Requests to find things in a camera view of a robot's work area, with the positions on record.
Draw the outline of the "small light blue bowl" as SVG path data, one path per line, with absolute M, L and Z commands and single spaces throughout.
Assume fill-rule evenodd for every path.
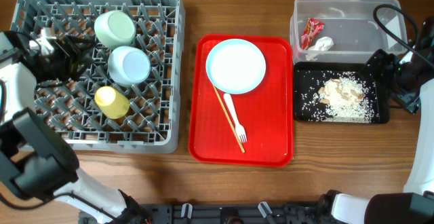
M 150 60 L 138 48 L 121 46 L 114 49 L 108 58 L 108 73 L 120 86 L 128 88 L 142 83 L 150 72 Z

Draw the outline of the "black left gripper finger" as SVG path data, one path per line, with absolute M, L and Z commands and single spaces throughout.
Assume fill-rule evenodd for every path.
M 75 61 L 72 61 L 69 68 L 69 76 L 72 80 L 77 80 L 93 63 L 92 54 L 84 52 L 78 56 Z
M 63 39 L 64 43 L 70 45 L 74 50 L 86 51 L 96 47 L 97 43 L 92 39 L 80 38 L 76 36 L 66 35 Z

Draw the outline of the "green saucer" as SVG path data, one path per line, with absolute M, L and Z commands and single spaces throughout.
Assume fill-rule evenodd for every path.
M 97 17 L 94 23 L 94 32 L 102 45 L 114 50 L 132 44 L 136 36 L 136 27 L 134 21 L 127 14 L 113 10 Z

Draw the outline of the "rice and food scraps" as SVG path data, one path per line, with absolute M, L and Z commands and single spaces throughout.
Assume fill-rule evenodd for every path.
M 355 71 L 299 70 L 294 98 L 300 121 L 371 124 L 378 120 L 376 85 Z

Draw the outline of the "large light blue plate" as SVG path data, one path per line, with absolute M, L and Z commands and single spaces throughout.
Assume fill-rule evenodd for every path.
M 209 52 L 205 71 L 217 89 L 228 94 L 245 94 L 264 79 L 266 60 L 260 49 L 245 39 L 227 39 Z

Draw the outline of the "yellow plastic cup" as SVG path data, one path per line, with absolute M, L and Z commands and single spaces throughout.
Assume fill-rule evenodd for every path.
M 129 100 L 116 89 L 103 86 L 96 90 L 94 101 L 109 119 L 119 119 L 130 109 Z

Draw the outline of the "red snack wrapper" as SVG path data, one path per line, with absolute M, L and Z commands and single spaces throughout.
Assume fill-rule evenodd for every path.
M 312 40 L 322 32 L 324 26 L 325 24 L 322 21 L 315 18 L 308 18 L 307 24 L 301 35 L 300 47 L 303 50 L 306 50 L 310 46 Z

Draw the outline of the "white plastic fork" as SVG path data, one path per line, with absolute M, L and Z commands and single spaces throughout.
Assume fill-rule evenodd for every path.
M 229 113 L 231 114 L 231 117 L 233 119 L 233 122 L 235 124 L 235 132 L 237 133 L 241 143 L 247 142 L 247 135 L 245 128 L 240 124 L 237 116 L 237 112 L 235 110 L 235 105 L 232 99 L 232 96 L 230 94 L 225 93 L 224 94 L 224 101 L 226 103 L 227 108 L 229 109 Z

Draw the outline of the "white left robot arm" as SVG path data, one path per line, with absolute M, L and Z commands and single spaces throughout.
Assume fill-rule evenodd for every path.
M 91 39 L 1 32 L 1 182 L 21 200 L 64 202 L 98 223 L 152 223 L 137 201 L 89 176 L 35 111 L 38 88 L 63 86 L 91 65 Z

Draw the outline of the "wooden chopstick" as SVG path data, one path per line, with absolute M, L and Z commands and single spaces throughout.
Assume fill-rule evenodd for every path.
M 223 110 L 223 113 L 224 113 L 224 115 L 225 115 L 225 117 L 226 117 L 226 120 L 227 120 L 228 123 L 229 123 L 229 126 L 230 126 L 230 128 L 231 128 L 231 130 L 232 130 L 232 133 L 233 133 L 233 135 L 234 135 L 234 137 L 235 137 L 235 140 L 237 141 L 237 144 L 239 145 L 239 148 L 240 148 L 241 152 L 242 152 L 242 153 L 245 153 L 245 149 L 244 149 L 244 147 L 243 147 L 243 145 L 242 145 L 242 143 L 241 143 L 241 141 L 240 141 L 240 139 L 239 139 L 239 137 L 238 137 L 238 135 L 237 135 L 237 133 L 236 133 L 236 131 L 235 131 L 235 127 L 234 127 L 234 125 L 233 125 L 233 123 L 232 123 L 232 120 L 231 120 L 231 118 L 230 118 L 230 116 L 229 116 L 229 114 L 228 114 L 228 112 L 227 112 L 226 106 L 224 105 L 224 103 L 223 103 L 223 101 L 222 101 L 222 99 L 221 99 L 221 97 L 220 97 L 220 94 L 219 94 L 217 88 L 216 88 L 214 85 L 212 85 L 212 87 L 213 87 L 213 89 L 214 89 L 214 92 L 215 92 L 215 94 L 216 94 L 216 97 L 217 97 L 217 99 L 218 99 L 218 102 L 220 103 L 220 106 L 221 106 L 221 108 L 222 108 L 222 110 Z

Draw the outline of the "white napkin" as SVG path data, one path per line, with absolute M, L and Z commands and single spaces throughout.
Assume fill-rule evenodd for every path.
M 327 52 L 334 45 L 331 37 L 319 38 L 314 45 L 308 48 L 306 61 L 316 61 L 323 52 Z

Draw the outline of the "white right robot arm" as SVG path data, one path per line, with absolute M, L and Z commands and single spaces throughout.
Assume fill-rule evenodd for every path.
M 330 190 L 317 205 L 318 222 L 433 222 L 433 48 L 410 51 L 401 60 L 378 50 L 362 69 L 399 98 L 411 93 L 421 112 L 413 167 L 402 193 L 358 198 Z

